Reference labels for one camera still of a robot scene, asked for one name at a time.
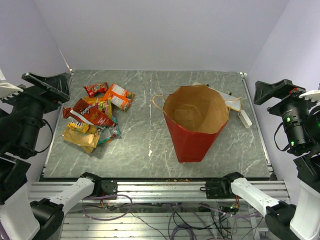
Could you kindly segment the red yellow snack packet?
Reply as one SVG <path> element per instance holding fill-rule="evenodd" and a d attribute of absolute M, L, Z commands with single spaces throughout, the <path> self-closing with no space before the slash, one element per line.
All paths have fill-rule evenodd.
<path fill-rule="evenodd" d="M 101 111 L 102 113 L 104 113 L 106 116 L 108 116 L 108 118 L 111 118 L 113 113 L 112 113 L 112 103 L 110 100 L 106 100 L 106 101 L 99 101 L 97 103 L 97 108 L 99 111 Z"/>

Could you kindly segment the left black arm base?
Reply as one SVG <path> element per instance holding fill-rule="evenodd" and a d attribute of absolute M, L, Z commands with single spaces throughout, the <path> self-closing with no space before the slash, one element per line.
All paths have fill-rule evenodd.
<path fill-rule="evenodd" d="M 115 180 L 102 180 L 98 197 L 109 196 L 107 200 L 115 200 L 118 194 L 118 184 Z"/>

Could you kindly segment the yellow candy packet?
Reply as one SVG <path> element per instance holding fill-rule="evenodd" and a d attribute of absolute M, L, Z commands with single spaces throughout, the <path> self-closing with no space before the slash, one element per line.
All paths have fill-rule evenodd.
<path fill-rule="evenodd" d="M 89 124 L 80 122 L 74 118 L 70 118 L 69 123 L 66 126 L 81 133 L 86 133 L 90 128 Z"/>

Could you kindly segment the red paper bag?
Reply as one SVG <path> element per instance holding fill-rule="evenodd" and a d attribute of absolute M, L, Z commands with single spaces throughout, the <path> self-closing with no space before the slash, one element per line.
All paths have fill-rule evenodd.
<path fill-rule="evenodd" d="M 179 163 L 203 160 L 229 121 L 239 98 L 227 97 L 204 84 L 180 86 L 160 107 Z"/>

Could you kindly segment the teal snack packet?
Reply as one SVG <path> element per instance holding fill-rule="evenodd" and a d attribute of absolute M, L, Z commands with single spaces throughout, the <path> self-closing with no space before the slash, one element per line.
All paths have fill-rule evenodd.
<path fill-rule="evenodd" d="M 111 119 L 116 123 L 116 126 L 99 127 L 98 128 L 99 140 L 97 142 L 97 145 L 101 145 L 103 143 L 109 142 L 113 140 L 115 137 L 119 137 L 121 135 L 121 131 L 119 126 L 117 125 L 116 118 L 112 116 Z"/>

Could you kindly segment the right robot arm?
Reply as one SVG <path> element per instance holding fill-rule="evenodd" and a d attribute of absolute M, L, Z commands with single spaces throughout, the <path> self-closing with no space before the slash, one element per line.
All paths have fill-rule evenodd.
<path fill-rule="evenodd" d="M 268 107 L 269 114 L 281 117 L 287 145 L 281 152 L 293 156 L 298 179 L 297 204 L 289 204 L 264 193 L 242 174 L 233 172 L 222 178 L 220 192 L 245 200 L 264 218 L 267 228 L 281 240 L 320 238 L 320 92 L 307 91 L 289 79 L 276 83 L 257 81 L 254 104 L 271 98 L 280 101 Z"/>

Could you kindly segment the aluminium frame rail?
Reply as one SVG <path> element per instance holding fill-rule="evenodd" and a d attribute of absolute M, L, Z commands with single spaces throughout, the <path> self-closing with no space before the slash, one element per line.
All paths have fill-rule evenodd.
<path fill-rule="evenodd" d="M 280 201 L 289 201 L 290 196 L 283 181 L 251 181 L 254 187 L 266 195 Z M 39 201 L 53 197 L 71 187 L 73 182 L 34 182 L 29 190 L 30 201 Z M 211 199 L 200 188 L 205 187 L 204 181 L 176 181 L 176 182 L 124 182 L 117 183 L 117 194 L 129 196 L 135 203 L 173 203 L 173 202 L 213 202 L 232 201 L 232 194 L 216 194 Z"/>

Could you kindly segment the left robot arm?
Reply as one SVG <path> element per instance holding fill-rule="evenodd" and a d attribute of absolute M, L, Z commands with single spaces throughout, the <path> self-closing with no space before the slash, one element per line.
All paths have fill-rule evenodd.
<path fill-rule="evenodd" d="M 28 158 L 37 155 L 39 131 L 48 124 L 44 115 L 70 99 L 71 75 L 44 77 L 31 72 L 22 79 L 30 86 L 0 83 L 0 100 L 12 106 L 0 112 L 0 237 L 3 240 L 47 240 L 63 223 L 65 214 L 84 198 L 102 193 L 102 180 L 83 173 L 61 193 L 29 201 Z"/>

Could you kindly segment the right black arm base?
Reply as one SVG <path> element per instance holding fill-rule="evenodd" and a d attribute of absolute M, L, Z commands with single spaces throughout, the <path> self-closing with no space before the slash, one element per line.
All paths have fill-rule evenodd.
<path fill-rule="evenodd" d="M 234 197 L 232 193 L 223 189 L 220 180 L 206 181 L 199 190 L 205 193 L 207 199 L 231 199 Z"/>

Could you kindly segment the gold brown snack packet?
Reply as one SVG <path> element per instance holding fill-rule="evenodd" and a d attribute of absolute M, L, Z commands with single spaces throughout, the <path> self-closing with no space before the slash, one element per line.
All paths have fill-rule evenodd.
<path fill-rule="evenodd" d="M 65 141 L 80 146 L 88 154 L 94 151 L 100 139 L 100 134 L 97 131 L 83 133 L 70 127 L 67 127 L 61 135 Z"/>

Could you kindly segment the red nuts snack packet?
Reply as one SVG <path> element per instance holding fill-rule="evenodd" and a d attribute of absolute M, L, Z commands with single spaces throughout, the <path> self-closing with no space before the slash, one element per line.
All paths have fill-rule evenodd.
<path fill-rule="evenodd" d="M 95 83 L 83 87 L 90 98 L 97 94 L 105 94 L 109 88 L 107 82 Z"/>

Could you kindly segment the orange snack packet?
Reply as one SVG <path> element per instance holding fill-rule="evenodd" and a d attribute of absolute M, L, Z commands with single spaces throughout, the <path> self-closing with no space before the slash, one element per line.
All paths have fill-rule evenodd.
<path fill-rule="evenodd" d="M 102 100 L 110 100 L 113 105 L 126 112 L 132 105 L 134 98 L 134 93 L 122 88 L 115 83 L 112 83 L 107 92 L 102 97 Z"/>

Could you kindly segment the orange kettle chips bag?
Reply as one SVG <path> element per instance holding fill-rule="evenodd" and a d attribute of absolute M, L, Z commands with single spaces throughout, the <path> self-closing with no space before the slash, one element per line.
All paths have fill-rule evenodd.
<path fill-rule="evenodd" d="M 95 108 L 98 109 L 97 107 L 97 103 L 101 102 L 101 101 L 107 101 L 107 100 L 103 100 L 103 97 L 88 97 L 85 96 L 83 98 L 88 104 L 93 105 Z"/>

